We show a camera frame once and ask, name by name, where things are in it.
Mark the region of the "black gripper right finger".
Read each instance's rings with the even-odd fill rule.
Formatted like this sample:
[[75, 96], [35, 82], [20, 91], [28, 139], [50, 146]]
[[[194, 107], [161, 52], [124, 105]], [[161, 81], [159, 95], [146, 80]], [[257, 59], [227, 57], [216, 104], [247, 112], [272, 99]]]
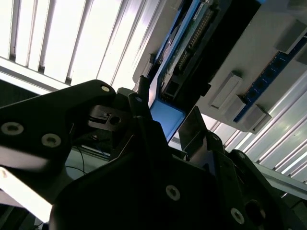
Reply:
[[303, 230], [304, 223], [240, 150], [226, 151], [194, 107], [179, 131], [189, 163], [205, 170], [204, 230]]

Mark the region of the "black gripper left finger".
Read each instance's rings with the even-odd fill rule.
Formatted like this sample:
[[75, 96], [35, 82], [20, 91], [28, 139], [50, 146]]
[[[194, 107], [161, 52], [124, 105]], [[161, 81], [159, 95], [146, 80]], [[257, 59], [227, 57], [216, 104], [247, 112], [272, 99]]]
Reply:
[[[171, 159], [161, 125], [145, 94], [114, 91], [91, 80], [4, 106], [0, 110], [0, 188], [18, 203], [30, 195], [53, 203], [178, 203], [189, 201], [186, 165]], [[71, 148], [111, 149], [111, 163], [64, 183]]]

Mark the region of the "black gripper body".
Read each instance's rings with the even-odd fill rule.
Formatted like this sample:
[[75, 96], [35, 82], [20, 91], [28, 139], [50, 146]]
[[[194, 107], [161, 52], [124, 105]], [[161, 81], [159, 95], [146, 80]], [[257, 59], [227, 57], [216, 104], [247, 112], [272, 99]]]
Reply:
[[169, 146], [138, 147], [73, 181], [57, 198], [51, 230], [213, 230], [230, 222], [223, 154], [202, 167]]

